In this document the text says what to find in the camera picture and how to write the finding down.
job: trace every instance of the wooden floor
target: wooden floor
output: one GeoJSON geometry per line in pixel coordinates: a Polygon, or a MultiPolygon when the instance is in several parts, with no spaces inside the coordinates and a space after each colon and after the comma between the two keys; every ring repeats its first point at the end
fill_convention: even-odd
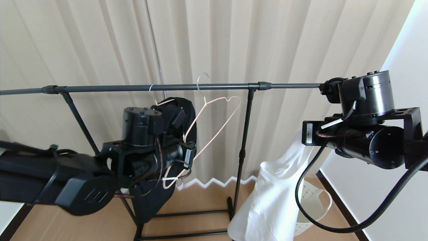
{"type": "MultiPolygon", "coordinates": [[[[317,187],[322,187],[317,178],[311,177],[306,180],[317,187]]],[[[242,205],[253,188],[254,182],[241,185],[238,207],[242,205]]],[[[231,182],[225,188],[212,184],[206,189],[193,185],[181,191],[176,190],[159,213],[227,209],[226,199],[228,196],[233,196],[234,190],[235,182],[231,182]]],[[[321,222],[333,227],[349,226],[335,204],[321,222]]],[[[154,218],[145,225],[143,235],[222,231],[227,229],[228,224],[227,213],[154,218]]],[[[136,227],[120,199],[114,199],[101,211],[83,217],[74,217],[54,206],[36,205],[13,236],[12,241],[133,241],[135,230],[136,227]]],[[[168,241],[184,240],[230,241],[230,238],[228,235],[216,235],[168,239],[168,241]]],[[[358,239],[355,234],[335,234],[313,226],[294,240],[357,241],[358,239]]]]}

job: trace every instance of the beige curtain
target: beige curtain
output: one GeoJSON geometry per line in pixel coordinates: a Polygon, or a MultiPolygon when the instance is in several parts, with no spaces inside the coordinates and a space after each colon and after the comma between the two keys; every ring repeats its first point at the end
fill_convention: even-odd
{"type": "MultiPolygon", "coordinates": [[[[45,85],[321,83],[380,69],[411,0],[1,1],[1,89],[45,85]]],[[[197,91],[167,91],[202,107],[197,91]]],[[[241,108],[195,160],[193,178],[236,175],[246,91],[204,91],[207,99],[239,96],[241,108]]],[[[155,93],[158,100],[163,93],[155,93]]],[[[99,148],[121,138],[122,111],[150,106],[149,93],[71,95],[99,148]]],[[[60,95],[1,97],[1,129],[16,141],[56,143],[92,154],[60,95]]],[[[204,146],[237,103],[218,102],[198,120],[204,146]]],[[[318,90],[255,93],[243,179],[283,152],[303,120],[340,110],[318,90]]]]}

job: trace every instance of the white garment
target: white garment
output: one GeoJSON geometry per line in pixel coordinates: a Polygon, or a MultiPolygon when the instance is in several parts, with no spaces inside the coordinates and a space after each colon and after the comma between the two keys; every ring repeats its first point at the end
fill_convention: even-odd
{"type": "Polygon", "coordinates": [[[299,213],[294,190],[312,151],[312,147],[301,144],[301,136],[301,132],[295,136],[278,160],[260,164],[254,191],[229,224],[230,238],[235,241],[293,240],[299,213]]]}

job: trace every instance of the metal hook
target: metal hook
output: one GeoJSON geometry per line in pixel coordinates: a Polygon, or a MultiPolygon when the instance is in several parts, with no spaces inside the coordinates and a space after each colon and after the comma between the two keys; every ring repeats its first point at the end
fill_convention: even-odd
{"type": "Polygon", "coordinates": [[[204,99],[205,99],[205,95],[204,95],[204,93],[199,89],[199,79],[201,78],[201,76],[202,76],[203,74],[205,74],[208,78],[211,78],[211,77],[210,77],[207,73],[205,73],[205,72],[200,73],[200,74],[199,74],[199,77],[198,77],[198,80],[196,81],[196,88],[198,88],[199,92],[201,92],[202,96],[204,96],[204,99]]]}
{"type": "Polygon", "coordinates": [[[157,105],[157,104],[158,104],[158,102],[156,101],[155,96],[152,94],[152,87],[153,87],[153,85],[155,85],[155,84],[150,85],[150,88],[149,88],[149,94],[150,94],[150,96],[153,98],[153,100],[155,101],[155,104],[157,105]]]}

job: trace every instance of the laundry basket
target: laundry basket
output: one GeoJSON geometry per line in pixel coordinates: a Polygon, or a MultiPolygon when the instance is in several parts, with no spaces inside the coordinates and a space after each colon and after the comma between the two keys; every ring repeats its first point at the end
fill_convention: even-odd
{"type": "MultiPolygon", "coordinates": [[[[303,191],[302,191],[302,199],[300,201],[303,209],[306,211],[309,216],[311,216],[316,221],[320,220],[327,214],[328,210],[330,209],[333,200],[331,198],[330,193],[328,193],[324,189],[319,189],[315,187],[314,185],[310,184],[307,181],[304,181],[303,183],[303,191]],[[319,196],[325,192],[330,200],[330,203],[327,208],[323,208],[321,204],[321,200],[319,199],[319,196]]],[[[297,216],[297,224],[296,228],[294,230],[294,236],[302,234],[304,231],[306,231],[308,228],[310,228],[313,224],[303,215],[302,212],[299,211],[299,214],[297,216]]]]}

